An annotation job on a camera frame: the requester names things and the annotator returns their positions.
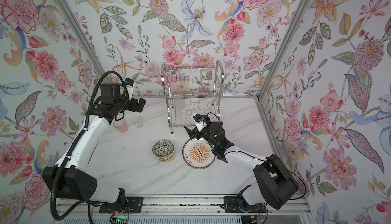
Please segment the orange white bowl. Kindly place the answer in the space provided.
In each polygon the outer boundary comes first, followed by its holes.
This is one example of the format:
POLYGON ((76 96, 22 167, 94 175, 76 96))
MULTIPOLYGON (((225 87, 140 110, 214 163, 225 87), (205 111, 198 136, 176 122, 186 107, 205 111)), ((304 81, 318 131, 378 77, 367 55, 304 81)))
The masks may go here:
POLYGON ((158 158, 158 157, 156 157, 156 159, 157 159, 158 161, 160 161, 160 162, 166 162, 166 161, 169 161, 171 158, 172 158, 172 156, 170 156, 170 157, 166 157, 166 158, 158 158))

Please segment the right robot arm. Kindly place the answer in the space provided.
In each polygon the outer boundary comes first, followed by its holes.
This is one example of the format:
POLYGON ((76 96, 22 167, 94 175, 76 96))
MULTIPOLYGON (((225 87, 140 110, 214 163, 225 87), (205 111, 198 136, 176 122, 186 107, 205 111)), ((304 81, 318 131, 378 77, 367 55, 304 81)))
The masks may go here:
POLYGON ((278 156, 257 156, 239 149, 226 138, 222 122, 208 124, 202 121, 193 129, 184 129, 190 139, 207 141, 215 158, 254 174, 257 184, 245 187, 238 194, 242 206, 267 204, 279 210, 299 191, 293 173, 286 169, 278 156))

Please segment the clear glass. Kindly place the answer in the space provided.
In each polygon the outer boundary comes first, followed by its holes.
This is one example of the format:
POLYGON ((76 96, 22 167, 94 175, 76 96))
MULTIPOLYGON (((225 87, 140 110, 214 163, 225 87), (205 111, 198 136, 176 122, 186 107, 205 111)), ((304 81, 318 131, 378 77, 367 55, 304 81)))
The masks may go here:
POLYGON ((143 127, 143 119, 141 116, 135 116, 132 118, 132 123, 135 125, 136 128, 140 129, 143 127))

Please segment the pink tinted glass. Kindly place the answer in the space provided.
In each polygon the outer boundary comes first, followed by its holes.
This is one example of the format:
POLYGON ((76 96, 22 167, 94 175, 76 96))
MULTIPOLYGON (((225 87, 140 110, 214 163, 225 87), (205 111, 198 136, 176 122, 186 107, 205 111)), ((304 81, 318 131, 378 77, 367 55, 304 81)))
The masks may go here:
POLYGON ((125 133, 128 130, 128 126, 125 119, 114 121, 113 126, 121 133, 125 133))

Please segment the red patterned bowl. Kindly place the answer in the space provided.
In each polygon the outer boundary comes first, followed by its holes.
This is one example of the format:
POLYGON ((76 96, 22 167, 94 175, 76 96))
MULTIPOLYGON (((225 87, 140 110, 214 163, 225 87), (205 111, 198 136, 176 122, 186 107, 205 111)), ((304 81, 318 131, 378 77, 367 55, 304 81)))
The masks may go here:
POLYGON ((168 140, 158 141, 152 147, 152 153, 154 157, 159 160, 171 158, 174 154, 174 150, 174 144, 168 140))

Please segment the patterned plate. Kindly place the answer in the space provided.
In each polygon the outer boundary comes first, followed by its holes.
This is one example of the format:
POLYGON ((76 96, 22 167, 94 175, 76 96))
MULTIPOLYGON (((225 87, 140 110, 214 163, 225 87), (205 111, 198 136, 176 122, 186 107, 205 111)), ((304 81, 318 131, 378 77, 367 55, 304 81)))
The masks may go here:
POLYGON ((212 149, 204 139, 189 139, 183 146, 182 156, 185 163, 193 169, 210 167, 215 160, 212 149))

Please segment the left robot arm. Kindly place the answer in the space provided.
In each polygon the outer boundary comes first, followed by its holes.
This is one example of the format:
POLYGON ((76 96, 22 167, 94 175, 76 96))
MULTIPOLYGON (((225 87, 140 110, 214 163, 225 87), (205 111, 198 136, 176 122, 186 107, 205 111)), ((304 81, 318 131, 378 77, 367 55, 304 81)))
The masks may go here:
POLYGON ((89 105, 83 128, 66 153, 52 167, 45 167, 42 178, 51 190, 51 206, 58 198, 126 206, 124 189, 113 184, 98 183, 87 168, 103 133, 113 121, 124 118, 125 112, 142 112, 145 99, 132 97, 134 81, 123 84, 105 83, 97 87, 100 97, 89 105))

